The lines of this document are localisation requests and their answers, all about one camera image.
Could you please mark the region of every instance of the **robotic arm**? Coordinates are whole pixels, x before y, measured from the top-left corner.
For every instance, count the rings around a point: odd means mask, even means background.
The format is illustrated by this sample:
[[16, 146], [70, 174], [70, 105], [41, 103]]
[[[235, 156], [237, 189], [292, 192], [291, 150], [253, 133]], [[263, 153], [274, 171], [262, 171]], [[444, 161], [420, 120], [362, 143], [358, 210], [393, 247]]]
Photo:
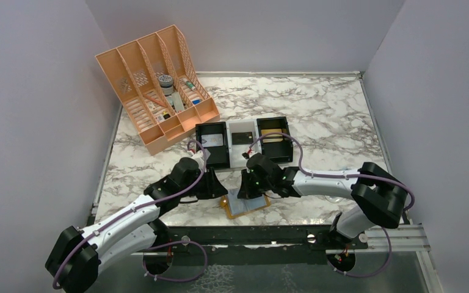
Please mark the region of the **robotic arm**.
[[[66, 292], [84, 292], [117, 260], [168, 243], [168, 227], [159, 218], [175, 208], [181, 197], [195, 195], [201, 200], [227, 194], [213, 168], [208, 167], [193, 188], [180, 197], [173, 197], [197, 180], [203, 164], [200, 151], [191, 158], [182, 158], [169, 175], [150, 184], [143, 195], [107, 220], [81, 230], [72, 226], [64, 230], [45, 264], [46, 269]], [[336, 216], [326, 235], [328, 242], [325, 239], [327, 244], [321, 250], [345, 247], [374, 225], [398, 227], [407, 192], [394, 184], [359, 177], [369, 175], [398, 181], [379, 166], [364, 163], [358, 170], [322, 174], [327, 178], [306, 175], [298, 167], [281, 169], [257, 153], [249, 158], [247, 169], [242, 171], [238, 197], [256, 198], [271, 190], [281, 197], [328, 195], [355, 200], [357, 207]]]

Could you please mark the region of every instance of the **marble table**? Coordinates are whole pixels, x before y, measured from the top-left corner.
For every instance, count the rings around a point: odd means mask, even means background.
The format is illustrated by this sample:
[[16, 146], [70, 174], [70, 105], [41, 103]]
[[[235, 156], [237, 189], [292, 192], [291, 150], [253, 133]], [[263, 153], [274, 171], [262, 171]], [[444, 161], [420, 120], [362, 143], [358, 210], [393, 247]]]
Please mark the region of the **marble table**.
[[[303, 166], [315, 170], [358, 168], [384, 157], [356, 76], [202, 77], [221, 120], [286, 116], [291, 135], [305, 151]], [[134, 201], [144, 188], [165, 176], [186, 152], [186, 140], [151, 156], [123, 111], [107, 167], [96, 221]], [[294, 147], [297, 165], [299, 150]], [[240, 172], [220, 172], [227, 189], [237, 188]], [[161, 217], [167, 225], [330, 224], [353, 201], [332, 203], [323, 196], [271, 199], [271, 206], [230, 220], [219, 199], [181, 204]]]

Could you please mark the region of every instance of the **marble tabletop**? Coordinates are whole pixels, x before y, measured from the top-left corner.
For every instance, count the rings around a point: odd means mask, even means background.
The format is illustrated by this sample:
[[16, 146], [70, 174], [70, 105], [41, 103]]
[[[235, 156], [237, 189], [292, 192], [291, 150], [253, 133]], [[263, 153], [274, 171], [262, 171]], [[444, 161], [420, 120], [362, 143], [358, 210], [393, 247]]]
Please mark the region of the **marble tabletop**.
[[[356, 76], [350, 77], [201, 77], [215, 99], [221, 120], [286, 116], [290, 133], [303, 146], [303, 166], [314, 170], [358, 168], [372, 161], [385, 168], [368, 106]], [[99, 222], [167, 175], [186, 152], [182, 142], [151, 156], [123, 111], [96, 213]], [[299, 150], [294, 147], [297, 165]], [[240, 171], [220, 172], [227, 189], [237, 188]], [[271, 205], [228, 219], [219, 199], [181, 204], [161, 217], [167, 225], [330, 224], [353, 201], [332, 203], [323, 196], [270, 199]]]

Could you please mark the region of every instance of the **peach storage rack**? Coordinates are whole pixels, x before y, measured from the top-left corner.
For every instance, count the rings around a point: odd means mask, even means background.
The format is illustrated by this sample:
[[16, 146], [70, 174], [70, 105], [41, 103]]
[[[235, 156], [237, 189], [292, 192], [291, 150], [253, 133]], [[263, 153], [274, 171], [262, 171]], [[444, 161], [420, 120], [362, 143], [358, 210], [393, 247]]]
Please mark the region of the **peach storage rack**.
[[[198, 82], [186, 40], [176, 26], [99, 54], [96, 59], [152, 155], [190, 136], [196, 124], [220, 119], [215, 102]], [[173, 78], [184, 111], [175, 113], [166, 100], [157, 80], [161, 74]], [[182, 78], [196, 89], [191, 90]], [[191, 101], [197, 98], [200, 102], [193, 105]], [[158, 122], [155, 117], [164, 111], [170, 118]]]

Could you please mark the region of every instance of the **wall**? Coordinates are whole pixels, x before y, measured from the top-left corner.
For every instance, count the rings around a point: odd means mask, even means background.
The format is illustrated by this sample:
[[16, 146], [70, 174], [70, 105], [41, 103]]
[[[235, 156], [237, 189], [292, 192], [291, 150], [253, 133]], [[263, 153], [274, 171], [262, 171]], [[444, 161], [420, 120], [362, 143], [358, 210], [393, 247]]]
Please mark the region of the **wall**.
[[445, 292], [469, 292], [469, 1], [407, 0], [364, 82]]
[[44, 263], [89, 214], [118, 102], [84, 1], [0, 1], [0, 292], [50, 292]]
[[86, 2], [111, 46], [176, 24], [198, 71], [363, 71], [404, 0]]

